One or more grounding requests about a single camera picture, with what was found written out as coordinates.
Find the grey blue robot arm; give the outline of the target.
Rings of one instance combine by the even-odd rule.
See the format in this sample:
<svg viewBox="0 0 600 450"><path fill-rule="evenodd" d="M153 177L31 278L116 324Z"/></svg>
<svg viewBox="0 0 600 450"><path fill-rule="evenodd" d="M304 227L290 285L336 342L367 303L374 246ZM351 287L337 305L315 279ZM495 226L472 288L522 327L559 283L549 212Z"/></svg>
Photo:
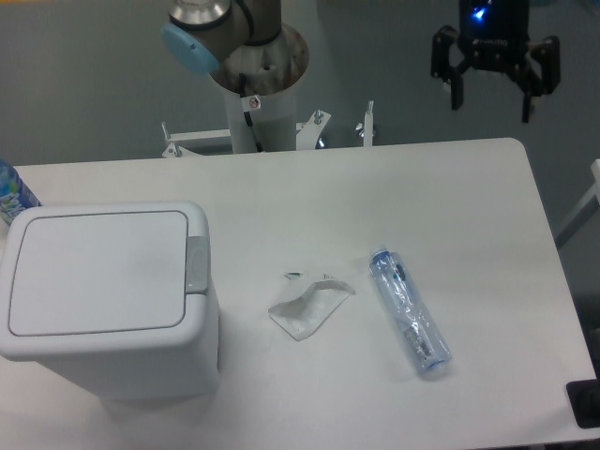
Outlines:
<svg viewBox="0 0 600 450"><path fill-rule="evenodd" d="M451 107L464 101L462 76L469 69L503 73L523 94L521 119L528 122L534 98L561 82L560 40L529 37L527 1L461 1L459 28L432 37L430 74L448 84ZM264 48L282 37L279 1L172 1L161 37L188 70L214 73L242 47Z"/></svg>

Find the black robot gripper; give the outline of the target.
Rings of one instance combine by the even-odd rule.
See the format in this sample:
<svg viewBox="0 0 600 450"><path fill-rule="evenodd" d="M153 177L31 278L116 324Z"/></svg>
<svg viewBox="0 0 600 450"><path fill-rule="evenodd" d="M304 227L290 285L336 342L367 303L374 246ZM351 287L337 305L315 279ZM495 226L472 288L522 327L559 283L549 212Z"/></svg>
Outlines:
<svg viewBox="0 0 600 450"><path fill-rule="evenodd" d="M557 36L529 38L529 1L459 1L459 31L445 25L432 38L430 75L450 86L451 109L464 102L463 74L470 68L500 71L501 63L519 70L523 92L521 121L533 115L533 99L550 95L561 82L561 42ZM453 66L451 48L462 61Z"/></svg>

